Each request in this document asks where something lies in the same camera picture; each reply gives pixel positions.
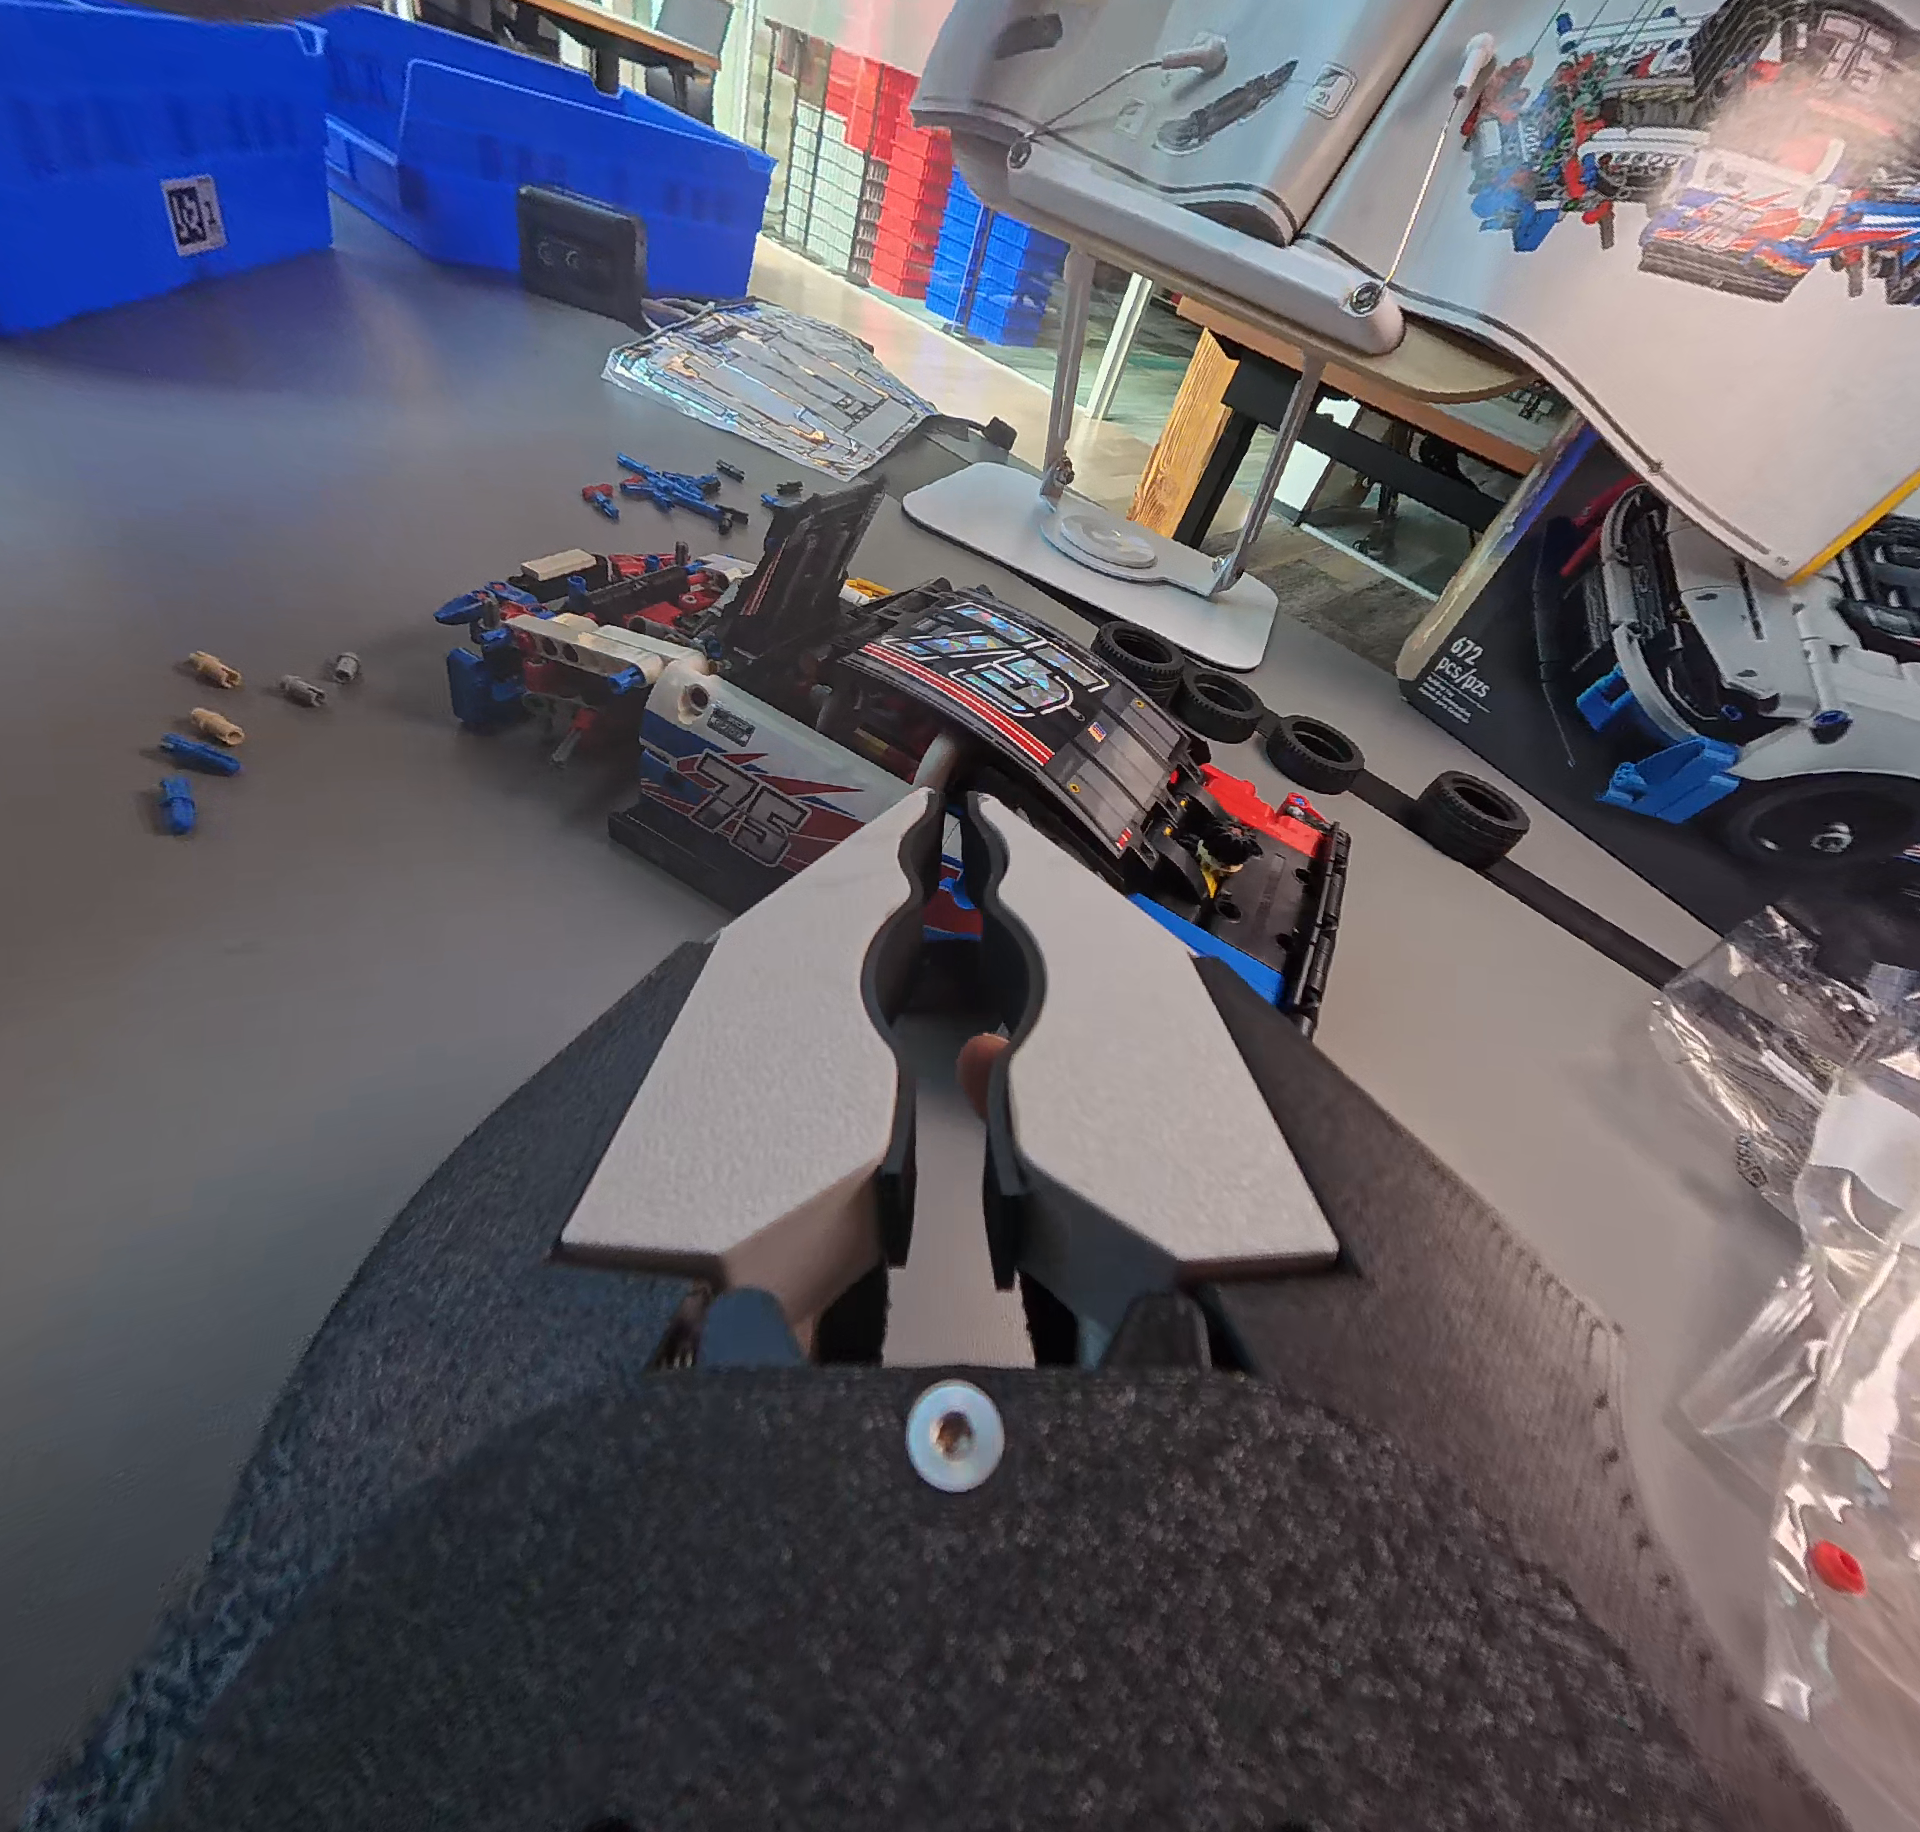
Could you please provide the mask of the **open instruction booklet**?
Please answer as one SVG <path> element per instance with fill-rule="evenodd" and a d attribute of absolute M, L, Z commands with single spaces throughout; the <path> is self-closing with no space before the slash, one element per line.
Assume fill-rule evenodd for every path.
<path fill-rule="evenodd" d="M 1549 379 L 1761 570 L 1916 492 L 1918 0 L 956 0 L 993 204 L 1352 357 Z"/>

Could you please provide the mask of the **shiny sticker sheet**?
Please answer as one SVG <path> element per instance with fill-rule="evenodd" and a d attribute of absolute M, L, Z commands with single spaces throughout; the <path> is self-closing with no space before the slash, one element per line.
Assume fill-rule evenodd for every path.
<path fill-rule="evenodd" d="M 940 415 L 864 339 L 763 299 L 702 306 L 617 346 L 603 378 L 842 482 Z"/>

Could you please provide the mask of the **grey desk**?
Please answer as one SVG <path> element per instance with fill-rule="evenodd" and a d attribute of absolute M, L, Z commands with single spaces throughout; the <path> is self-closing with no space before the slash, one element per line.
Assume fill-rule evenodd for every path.
<path fill-rule="evenodd" d="M 461 732 L 432 614 L 585 545 L 615 454 L 728 447 L 604 379 L 604 318 L 330 210 L 314 255 L 4 342 L 7 1828 L 430 1170 L 723 919 L 610 842 L 621 784 Z M 191 649 L 245 672 L 248 761 L 165 836 L 158 739 L 219 697 Z M 1318 1044 L 1616 1321 L 1644 1505 L 1761 1696 L 1766 1503 L 1679 1407 L 1799 1237 L 1646 980 L 1362 792 L 1324 810 Z"/>

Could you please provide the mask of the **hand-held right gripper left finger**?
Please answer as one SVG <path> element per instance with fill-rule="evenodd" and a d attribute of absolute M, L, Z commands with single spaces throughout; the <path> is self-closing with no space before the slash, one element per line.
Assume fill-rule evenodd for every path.
<path fill-rule="evenodd" d="M 945 797 L 911 787 L 712 936 L 562 1264 L 756 1291 L 816 1362 L 883 1362 L 916 1218 L 899 1020 L 945 834 Z"/>

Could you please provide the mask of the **wooden table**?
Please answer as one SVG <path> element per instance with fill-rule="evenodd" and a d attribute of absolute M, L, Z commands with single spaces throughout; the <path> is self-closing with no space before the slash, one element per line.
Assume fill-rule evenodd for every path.
<path fill-rule="evenodd" d="M 1309 350 L 1321 363 L 1316 402 L 1350 399 L 1509 476 L 1532 469 L 1570 410 L 1538 369 L 1419 318 L 1398 350 L 1362 355 L 1321 339 L 1305 346 L 1291 330 L 1189 292 L 1175 307 L 1198 342 L 1130 515 L 1193 548 L 1214 528 L 1257 434 L 1286 418 Z"/>

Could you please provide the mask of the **office table with dark legs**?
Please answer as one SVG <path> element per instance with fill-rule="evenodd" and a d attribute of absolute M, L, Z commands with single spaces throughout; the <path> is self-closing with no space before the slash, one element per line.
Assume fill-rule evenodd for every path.
<path fill-rule="evenodd" d="M 564 62 L 564 44 L 586 53 L 596 92 L 626 92 L 626 70 L 638 89 L 702 124 L 715 122 L 715 79 L 723 67 L 717 44 L 698 44 L 621 16 L 588 0 L 421 0 L 435 23 L 486 39 L 548 63 Z"/>

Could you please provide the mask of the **toy brick race car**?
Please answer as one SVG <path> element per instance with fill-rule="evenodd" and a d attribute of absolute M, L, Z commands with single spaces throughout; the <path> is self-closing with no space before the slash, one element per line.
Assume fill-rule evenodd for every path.
<path fill-rule="evenodd" d="M 948 811 L 930 941 L 974 941 L 959 816 L 972 792 L 1214 957 L 1310 1038 L 1322 1017 L 1350 836 L 1214 761 L 1219 742 L 989 585 L 853 580 L 883 507 L 864 480 L 764 496 L 769 531 L 728 552 L 573 548 L 437 610 L 473 734 L 540 719 L 553 757 L 612 750 L 636 774 L 608 836 L 743 914 L 930 785 Z"/>

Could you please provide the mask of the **black rubber toy tire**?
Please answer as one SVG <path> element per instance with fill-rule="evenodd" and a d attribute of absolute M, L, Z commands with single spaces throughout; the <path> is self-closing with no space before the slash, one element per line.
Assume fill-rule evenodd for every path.
<path fill-rule="evenodd" d="M 1307 792 L 1342 795 L 1368 772 L 1356 739 L 1309 713 L 1278 713 L 1262 736 L 1268 761 Z"/>
<path fill-rule="evenodd" d="M 1485 871 L 1529 836 L 1530 816 L 1507 790 L 1444 770 L 1412 801 L 1408 825 L 1443 857 Z"/>
<path fill-rule="evenodd" d="M 1189 667 L 1189 655 L 1177 643 L 1133 620 L 1102 624 L 1090 640 L 1090 651 L 1102 667 L 1123 673 L 1163 705 L 1173 702 Z"/>
<path fill-rule="evenodd" d="M 1247 744 L 1260 734 L 1267 705 L 1240 676 L 1189 663 L 1173 690 L 1168 709 L 1194 736 L 1214 744 Z"/>

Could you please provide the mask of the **blue bin with square label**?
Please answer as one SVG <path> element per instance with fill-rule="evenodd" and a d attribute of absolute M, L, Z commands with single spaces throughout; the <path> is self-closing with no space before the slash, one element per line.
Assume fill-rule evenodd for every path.
<path fill-rule="evenodd" d="M 322 252 L 325 30 L 3 0 L 3 331 Z"/>

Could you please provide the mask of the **small black box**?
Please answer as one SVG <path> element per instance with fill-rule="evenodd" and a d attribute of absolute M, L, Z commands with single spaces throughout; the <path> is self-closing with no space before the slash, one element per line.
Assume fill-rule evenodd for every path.
<path fill-rule="evenodd" d="M 633 331 L 651 328 L 651 237 L 636 212 L 568 188 L 522 183 L 516 235 L 526 292 Z"/>

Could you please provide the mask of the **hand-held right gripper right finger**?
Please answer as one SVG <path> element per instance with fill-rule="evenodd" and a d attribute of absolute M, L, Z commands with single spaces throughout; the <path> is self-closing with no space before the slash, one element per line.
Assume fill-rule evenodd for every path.
<path fill-rule="evenodd" d="M 1318 1273 L 1338 1236 L 1197 957 L 1004 800 L 968 793 L 996 1287 L 1115 1331 L 1136 1299 Z"/>

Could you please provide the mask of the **silver book stand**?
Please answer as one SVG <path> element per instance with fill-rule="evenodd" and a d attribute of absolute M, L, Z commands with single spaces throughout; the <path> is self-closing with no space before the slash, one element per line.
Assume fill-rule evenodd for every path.
<path fill-rule="evenodd" d="M 1382 273 L 1352 261 L 1273 246 L 1197 212 L 1165 214 L 1146 188 L 1105 178 L 1081 153 L 1047 149 L 1079 111 L 1146 76 L 1212 79 L 1231 62 L 1221 36 L 1123 67 L 1016 135 L 1004 157 L 1007 188 L 1036 217 L 1069 232 L 1067 307 L 1052 379 L 1040 471 L 972 463 L 938 477 L 902 501 L 904 515 L 940 539 L 1020 574 L 1094 620 L 1133 620 L 1165 636 L 1184 655 L 1247 673 L 1267 655 L 1278 600 L 1245 571 L 1277 498 L 1280 477 L 1316 412 L 1334 354 L 1368 357 L 1394 351 L 1406 315 L 1394 280 L 1427 204 L 1424 175 L 1406 214 L 1401 244 Z M 1129 257 L 1155 280 L 1197 283 L 1236 298 L 1267 331 L 1293 331 L 1302 355 L 1298 381 L 1260 474 L 1260 487 L 1231 552 L 1207 557 L 1175 537 L 1075 490 L 1069 437 L 1087 351 L 1097 255 Z"/>

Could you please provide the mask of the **stack of blue storage bins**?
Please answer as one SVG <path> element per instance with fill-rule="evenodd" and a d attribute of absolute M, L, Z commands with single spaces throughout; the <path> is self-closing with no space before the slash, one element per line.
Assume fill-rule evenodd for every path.
<path fill-rule="evenodd" d="M 954 178 L 935 246 L 924 306 L 976 339 L 1032 348 L 1040 342 L 1069 244 L 986 206 Z"/>

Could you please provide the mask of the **pile of small blue pins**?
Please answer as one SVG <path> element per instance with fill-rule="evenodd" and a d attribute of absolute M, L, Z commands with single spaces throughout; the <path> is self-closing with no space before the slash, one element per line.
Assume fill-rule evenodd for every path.
<path fill-rule="evenodd" d="M 754 511 L 728 500 L 747 487 L 747 471 L 732 459 L 721 457 L 700 469 L 672 469 L 651 463 L 633 451 L 617 451 L 619 480 L 593 480 L 583 486 L 581 501 L 610 521 L 621 520 L 624 501 L 644 501 L 664 515 L 689 513 L 730 535 L 749 528 Z"/>

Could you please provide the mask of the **black toy packaging box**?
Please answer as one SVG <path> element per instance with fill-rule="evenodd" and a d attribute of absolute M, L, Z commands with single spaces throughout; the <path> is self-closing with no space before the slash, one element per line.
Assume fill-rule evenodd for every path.
<path fill-rule="evenodd" d="M 1918 525 L 1801 582 L 1572 418 L 1401 661 L 1406 702 L 1719 936 L 1916 968 Z"/>

